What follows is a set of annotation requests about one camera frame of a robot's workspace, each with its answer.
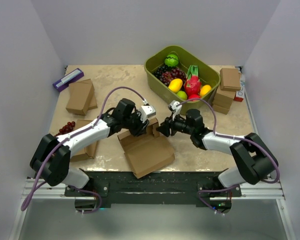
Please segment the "white enclosure wall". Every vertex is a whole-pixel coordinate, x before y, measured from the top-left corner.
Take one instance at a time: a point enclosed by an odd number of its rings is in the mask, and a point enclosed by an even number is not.
[[[0,240],[8,239],[63,65],[30,0],[0,0]]]
[[[280,2],[244,72],[256,125],[279,161],[300,240],[300,1]]]
[[[143,64],[180,45],[241,66],[280,0],[32,0],[66,64]]]

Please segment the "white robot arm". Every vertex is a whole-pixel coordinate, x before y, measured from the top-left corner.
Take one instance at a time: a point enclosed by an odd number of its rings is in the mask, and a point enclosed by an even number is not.
[[[58,137],[45,135],[30,162],[31,168],[38,172],[49,152],[62,143],[45,164],[41,177],[52,187],[64,183],[82,189],[89,177],[84,171],[70,167],[70,158],[84,147],[118,133],[121,129],[128,129],[133,136],[144,134],[149,124],[148,118],[156,115],[156,110],[148,104],[133,110],[135,103],[123,98],[112,113],[107,111],[86,126]]]
[[[256,133],[246,136],[220,134],[205,127],[197,109],[189,109],[185,118],[179,114],[179,102],[173,101],[169,109],[172,115],[157,128],[163,135],[169,137],[177,132],[185,133],[190,135],[197,148],[233,156],[236,166],[221,172],[209,189],[224,189],[245,182],[255,185],[278,168],[278,161]]]

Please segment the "purple box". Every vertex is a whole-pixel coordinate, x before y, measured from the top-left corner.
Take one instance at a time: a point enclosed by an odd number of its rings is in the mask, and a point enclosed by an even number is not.
[[[73,70],[72,72],[65,75],[52,85],[60,93],[62,90],[66,89],[69,86],[69,84],[76,82],[84,75],[84,72],[77,68],[76,70]]]

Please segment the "small cardboard box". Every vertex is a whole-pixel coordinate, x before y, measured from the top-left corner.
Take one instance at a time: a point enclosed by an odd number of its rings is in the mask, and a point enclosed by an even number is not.
[[[79,119],[76,121],[75,127],[73,130],[77,130],[79,128],[82,128],[83,126],[91,123],[91,120],[83,120]],[[77,161],[82,161],[82,160],[87,160],[87,159],[93,159],[96,156],[97,152],[97,146],[98,146],[99,141],[96,141],[94,143],[91,143],[89,146],[86,146],[85,148],[77,151],[75,155],[72,156],[70,159],[70,162],[77,162]]]
[[[72,114],[86,115],[94,92],[93,84],[76,84],[65,109]]]
[[[175,150],[168,139],[157,131],[158,126],[158,120],[153,118],[144,135],[135,137],[129,131],[118,135],[125,158],[138,179],[175,160]]]
[[[220,71],[221,90],[236,92],[241,89],[240,76],[236,68],[222,68]]]
[[[76,85],[79,84],[79,83],[92,84],[93,85],[93,82],[91,81],[91,79],[87,79],[87,80],[83,80],[83,81],[77,81],[77,82],[74,82],[74,83],[70,83],[69,84],[70,94],[74,90],[74,88],[76,87]],[[97,105],[97,99],[96,99],[95,94],[93,94],[93,96],[91,98],[91,102],[90,102],[89,107],[88,107],[88,110],[96,109],[97,107],[98,107],[98,105]]]
[[[221,101],[218,99],[214,99],[212,104],[214,105],[218,105],[220,107],[226,108],[226,109],[230,109],[231,105],[232,105],[233,101]]]
[[[218,86],[214,96],[214,100],[218,100],[225,103],[232,103],[235,98],[235,95],[235,91],[221,90],[221,86]]]
[[[228,114],[230,108],[226,108],[226,107],[223,107],[223,106],[218,106],[216,104],[213,104],[212,105],[212,108],[213,110],[215,110],[216,112],[218,113],[222,113],[222,114]]]

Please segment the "red and white box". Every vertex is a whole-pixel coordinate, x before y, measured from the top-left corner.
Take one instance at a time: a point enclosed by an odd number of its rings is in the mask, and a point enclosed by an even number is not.
[[[240,91],[235,92],[234,101],[242,102],[245,99],[245,76],[241,74],[240,77]]]

